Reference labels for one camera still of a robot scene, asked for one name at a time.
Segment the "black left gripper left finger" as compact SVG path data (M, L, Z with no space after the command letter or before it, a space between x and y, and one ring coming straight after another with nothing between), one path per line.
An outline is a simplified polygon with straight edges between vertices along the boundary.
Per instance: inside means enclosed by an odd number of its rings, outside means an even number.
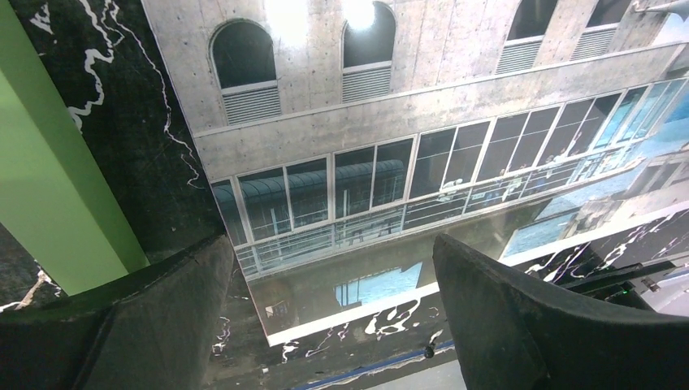
M198 389L229 284L224 235L98 288L1 316L4 389Z

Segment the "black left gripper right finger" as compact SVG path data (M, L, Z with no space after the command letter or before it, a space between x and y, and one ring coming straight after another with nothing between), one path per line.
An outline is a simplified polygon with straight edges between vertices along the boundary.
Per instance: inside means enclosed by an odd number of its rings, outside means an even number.
M469 389L687 388L687 318L571 292L445 234L432 259Z

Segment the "green picture frame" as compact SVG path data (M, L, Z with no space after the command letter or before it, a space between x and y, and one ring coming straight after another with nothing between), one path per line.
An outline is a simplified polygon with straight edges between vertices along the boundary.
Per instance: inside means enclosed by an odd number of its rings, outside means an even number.
M9 2L1 4L1 221L70 295L149 263Z

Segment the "building photo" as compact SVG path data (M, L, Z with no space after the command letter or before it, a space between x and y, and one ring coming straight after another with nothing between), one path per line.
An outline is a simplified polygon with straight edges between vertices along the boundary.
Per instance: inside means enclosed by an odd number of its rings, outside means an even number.
M688 206L632 184L688 87L685 1L146 1L266 341Z

